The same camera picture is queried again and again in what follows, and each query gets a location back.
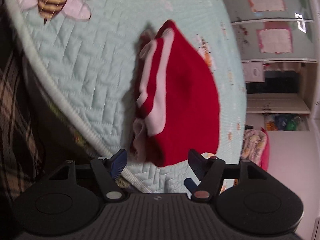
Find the red knit varsity jacket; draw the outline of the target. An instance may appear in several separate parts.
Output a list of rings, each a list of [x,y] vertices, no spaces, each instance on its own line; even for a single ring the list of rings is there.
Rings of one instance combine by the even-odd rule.
[[[140,36],[131,152],[158,167],[185,161],[190,150],[216,153],[220,104],[214,77],[174,21]]]

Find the floral folded quilt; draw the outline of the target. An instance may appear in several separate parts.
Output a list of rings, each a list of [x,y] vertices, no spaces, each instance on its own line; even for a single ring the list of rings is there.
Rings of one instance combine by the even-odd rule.
[[[247,129],[244,133],[241,160],[248,159],[260,166],[263,151],[266,147],[267,135],[263,131]]]

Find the pink blanket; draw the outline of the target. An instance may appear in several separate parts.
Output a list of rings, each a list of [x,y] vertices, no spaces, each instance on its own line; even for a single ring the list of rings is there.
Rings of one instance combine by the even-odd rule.
[[[264,128],[261,128],[261,131],[266,134],[266,145],[261,155],[260,167],[267,171],[269,165],[269,157],[270,157],[270,141],[268,137],[268,133]]]

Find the plaid dark bed sheet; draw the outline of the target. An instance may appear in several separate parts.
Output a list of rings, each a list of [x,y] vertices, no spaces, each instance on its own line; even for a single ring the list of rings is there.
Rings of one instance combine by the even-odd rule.
[[[1,0],[1,203],[66,160],[97,155],[42,90]]]

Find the green bag on shelf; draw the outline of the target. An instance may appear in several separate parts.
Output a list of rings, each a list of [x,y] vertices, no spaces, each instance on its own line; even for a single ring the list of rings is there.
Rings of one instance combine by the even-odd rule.
[[[301,117],[298,115],[276,114],[274,123],[279,131],[296,131],[301,120]]]

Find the white wardrobe with mirror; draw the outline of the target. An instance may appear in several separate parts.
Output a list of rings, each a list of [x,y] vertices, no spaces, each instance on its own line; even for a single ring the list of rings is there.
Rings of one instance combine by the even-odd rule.
[[[240,51],[247,113],[319,120],[319,0],[223,0]]]

